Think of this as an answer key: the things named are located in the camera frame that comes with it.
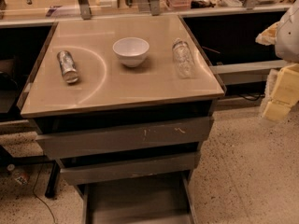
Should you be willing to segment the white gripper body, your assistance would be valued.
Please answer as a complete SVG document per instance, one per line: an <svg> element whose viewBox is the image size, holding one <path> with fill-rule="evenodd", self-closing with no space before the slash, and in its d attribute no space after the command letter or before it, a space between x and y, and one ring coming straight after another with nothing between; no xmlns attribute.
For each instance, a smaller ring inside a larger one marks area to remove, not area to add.
<svg viewBox="0 0 299 224"><path fill-rule="evenodd" d="M290 63L299 63L299 5L293 4L281 17L276 36L276 55Z"/></svg>

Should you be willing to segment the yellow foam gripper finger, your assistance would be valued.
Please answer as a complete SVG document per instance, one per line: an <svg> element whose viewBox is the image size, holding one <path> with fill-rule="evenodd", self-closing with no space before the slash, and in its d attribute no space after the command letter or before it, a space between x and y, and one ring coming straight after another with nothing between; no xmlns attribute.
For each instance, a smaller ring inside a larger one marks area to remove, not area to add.
<svg viewBox="0 0 299 224"><path fill-rule="evenodd" d="M271 69L261 103L261 117L281 121L298 102L299 64L289 63L279 71Z"/></svg>
<svg viewBox="0 0 299 224"><path fill-rule="evenodd" d="M255 38L255 42L265 46L275 45L277 41L277 30L278 22L275 22L259 33Z"/></svg>

